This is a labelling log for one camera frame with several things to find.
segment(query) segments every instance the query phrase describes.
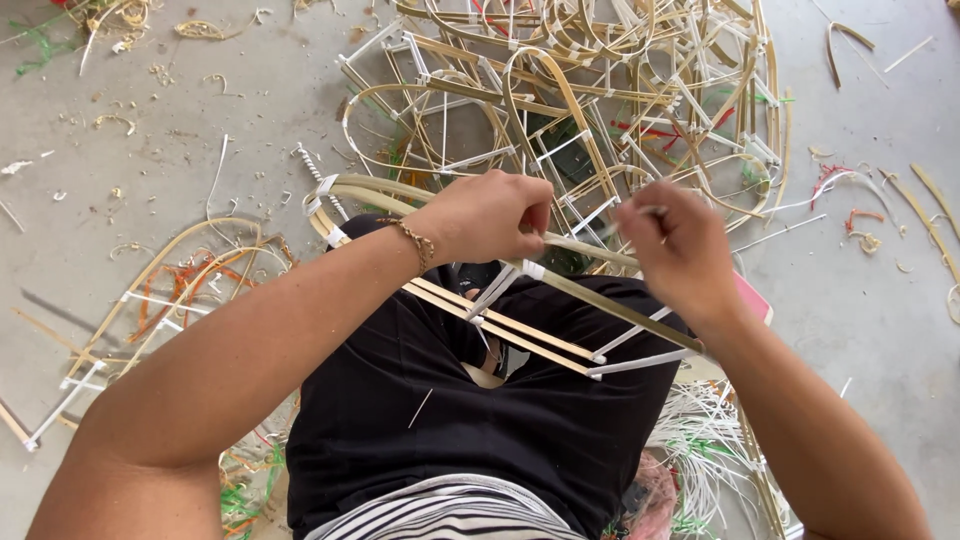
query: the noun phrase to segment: striped shirt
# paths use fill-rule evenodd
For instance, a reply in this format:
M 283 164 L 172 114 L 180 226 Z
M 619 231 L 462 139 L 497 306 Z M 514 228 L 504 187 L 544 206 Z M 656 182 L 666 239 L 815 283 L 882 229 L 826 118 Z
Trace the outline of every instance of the striped shirt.
M 305 540 L 584 540 L 530 491 L 481 475 L 426 479 L 362 504 Z

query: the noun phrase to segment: gray floor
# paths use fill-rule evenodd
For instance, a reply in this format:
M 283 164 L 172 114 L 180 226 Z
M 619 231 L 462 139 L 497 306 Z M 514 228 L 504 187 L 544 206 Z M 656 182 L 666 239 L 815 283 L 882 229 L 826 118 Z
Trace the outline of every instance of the gray floor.
M 18 20 L 28 17 L 37 23 L 49 14 L 37 9 L 45 4 L 40 0 L 23 6 L 13 1 L 0 4 L 0 13 Z M 25 307 L 76 343 L 84 343 L 88 331 L 31 305 L 21 289 L 99 325 L 108 301 L 148 260 L 143 253 L 126 253 L 111 261 L 110 249 L 128 241 L 162 247 L 171 235 L 204 217 L 224 133 L 236 140 L 228 148 L 212 211 L 228 211 L 234 197 L 239 213 L 263 217 L 272 209 L 268 230 L 283 232 L 298 257 L 316 255 L 316 235 L 296 204 L 313 180 L 287 153 L 303 141 L 323 156 L 324 171 L 347 166 L 330 150 L 331 143 L 346 146 L 334 121 L 346 95 L 345 80 L 333 59 L 358 46 L 349 43 L 348 28 L 366 17 L 359 4 L 341 2 L 346 16 L 331 14 L 330 6 L 323 4 L 294 21 L 289 4 L 237 0 L 229 9 L 203 6 L 197 17 L 218 24 L 223 18 L 224 26 L 229 23 L 232 29 L 246 24 L 247 13 L 255 7 L 276 10 L 264 25 L 238 38 L 204 42 L 176 38 L 170 28 L 188 18 L 190 6 L 167 0 L 162 11 L 151 15 L 153 29 L 140 42 L 142 48 L 115 56 L 110 42 L 98 42 L 81 79 L 79 53 L 54 58 L 43 69 L 18 78 L 15 68 L 34 60 L 36 47 L 26 46 L 24 40 L 21 46 L 0 46 L 4 96 L 0 118 L 5 127 L 0 134 L 0 166 L 23 159 L 35 162 L 14 176 L 0 177 L 0 198 L 27 229 L 19 233 L 0 215 L 0 306 Z M 889 88 L 843 39 L 836 39 L 844 82 L 837 91 L 825 54 L 828 21 L 806 0 L 765 3 L 777 44 L 781 87 L 792 86 L 797 97 L 785 201 L 799 201 L 811 193 L 817 163 L 806 148 L 813 145 L 836 151 L 830 160 L 848 166 L 866 161 L 874 168 L 900 172 L 928 213 L 936 213 L 933 199 L 909 171 L 911 161 L 919 162 L 960 209 L 960 185 L 953 175 L 960 166 L 955 145 L 960 131 L 956 20 L 942 0 L 843 4 L 827 6 L 828 12 L 876 42 L 877 49 L 866 56 L 878 68 L 927 36 L 934 39 L 884 76 Z M 378 2 L 376 9 L 388 20 L 387 6 Z M 10 32 L 5 30 L 0 38 Z M 60 32 L 60 37 L 68 35 L 68 28 Z M 161 86 L 149 73 L 154 62 L 172 63 L 177 83 Z M 246 98 L 215 96 L 220 87 L 202 82 L 211 73 L 224 74 L 228 90 Z M 98 91 L 103 97 L 91 102 L 90 96 Z M 125 107 L 110 105 L 113 100 Z M 130 101 L 136 102 L 136 109 L 130 108 Z M 99 131 L 92 129 L 92 120 L 106 112 L 136 121 L 136 133 L 126 137 L 124 126 L 110 122 Z M 48 150 L 57 152 L 40 159 Z M 266 177 L 255 178 L 257 171 Z M 110 199 L 116 186 L 123 191 L 122 203 Z M 67 195 L 55 202 L 52 197 L 58 190 Z M 294 204 L 279 203 L 283 190 L 295 193 Z M 148 203 L 154 195 L 156 200 Z M 743 258 L 748 278 L 775 307 L 773 328 L 837 390 L 852 378 L 847 399 L 914 480 L 937 537 L 956 538 L 960 328 L 946 313 L 951 278 L 928 243 L 923 224 L 899 195 L 891 193 L 891 198 L 909 232 L 900 239 L 889 222 L 860 222 L 858 228 L 874 232 L 884 242 L 872 257 L 844 237 L 843 221 L 852 207 L 881 208 L 868 191 L 841 186 L 817 205 L 818 212 L 828 213 L 827 219 L 757 245 Z M 112 225 L 107 218 L 110 209 Z M 806 209 L 780 212 L 767 233 L 809 216 Z M 960 257 L 955 238 L 946 234 L 947 228 L 943 231 L 949 248 Z M 751 224 L 734 232 L 731 244 L 745 245 L 764 234 L 758 224 Z M 900 272 L 895 260 L 914 271 Z M 5 309 L 0 310 L 0 343 L 0 397 L 31 429 L 60 395 L 57 385 L 66 351 Z M 6 428 L 0 429 L 0 507 L 5 518 L 0 537 L 25 533 L 70 434 L 63 426 L 53 426 L 43 437 L 43 448 L 27 454 Z M 724 537 L 748 534 L 739 530 Z

